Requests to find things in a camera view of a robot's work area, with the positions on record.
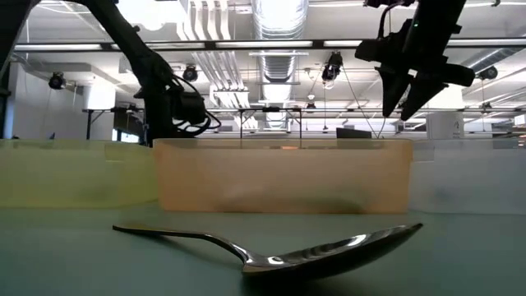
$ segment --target plastic bin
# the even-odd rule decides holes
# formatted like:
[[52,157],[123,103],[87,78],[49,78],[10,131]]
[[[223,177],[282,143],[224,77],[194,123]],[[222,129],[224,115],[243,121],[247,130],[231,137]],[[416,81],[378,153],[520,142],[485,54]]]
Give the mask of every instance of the plastic bin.
[[157,140],[165,210],[402,213],[412,142]]
[[158,197],[152,149],[106,141],[0,141],[0,207],[105,208]]
[[417,141],[409,208],[526,214],[523,140]]

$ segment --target spoon handle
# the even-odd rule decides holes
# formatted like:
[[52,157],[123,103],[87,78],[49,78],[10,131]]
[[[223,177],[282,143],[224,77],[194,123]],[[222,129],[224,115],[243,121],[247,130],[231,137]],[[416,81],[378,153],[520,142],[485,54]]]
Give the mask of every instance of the spoon handle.
[[122,231],[129,234],[139,234],[146,236],[173,236],[179,238],[198,238],[214,243],[223,249],[231,252],[245,263],[251,257],[251,253],[236,243],[230,242],[226,238],[221,238],[214,234],[206,234],[195,231],[181,231],[174,229],[154,229],[143,224],[121,224],[114,225],[113,230]]

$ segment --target yellow translucent bin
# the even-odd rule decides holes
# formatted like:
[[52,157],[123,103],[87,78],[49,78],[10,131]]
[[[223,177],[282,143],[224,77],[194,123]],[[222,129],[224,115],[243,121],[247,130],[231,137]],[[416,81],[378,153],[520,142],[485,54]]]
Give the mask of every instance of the yellow translucent bin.
[[165,210],[403,213],[411,141],[155,141]]
[[0,141],[0,207],[107,208],[158,197],[152,149],[109,141]]

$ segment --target spoon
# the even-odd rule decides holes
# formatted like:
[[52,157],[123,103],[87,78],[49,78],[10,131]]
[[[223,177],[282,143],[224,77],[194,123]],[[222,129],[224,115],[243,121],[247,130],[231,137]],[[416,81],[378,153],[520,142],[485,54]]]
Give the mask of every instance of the spoon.
[[147,236],[199,238],[231,252],[243,262],[242,273],[250,277],[294,278],[312,280],[337,275],[364,266],[397,248],[422,224],[401,225],[370,234],[359,234],[336,243],[322,244],[283,255],[266,257],[240,247],[215,234],[153,229],[145,225],[114,225],[113,229]]

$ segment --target green table surface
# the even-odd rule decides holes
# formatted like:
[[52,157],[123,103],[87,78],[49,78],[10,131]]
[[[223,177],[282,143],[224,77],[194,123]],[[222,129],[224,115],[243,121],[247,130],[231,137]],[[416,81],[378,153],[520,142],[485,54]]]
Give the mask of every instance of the green table surface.
[[[208,242],[113,231],[136,221],[209,230],[274,255],[397,224],[424,228],[358,270],[288,286],[253,286]],[[125,210],[0,210],[0,295],[524,295],[526,216],[264,215]]]

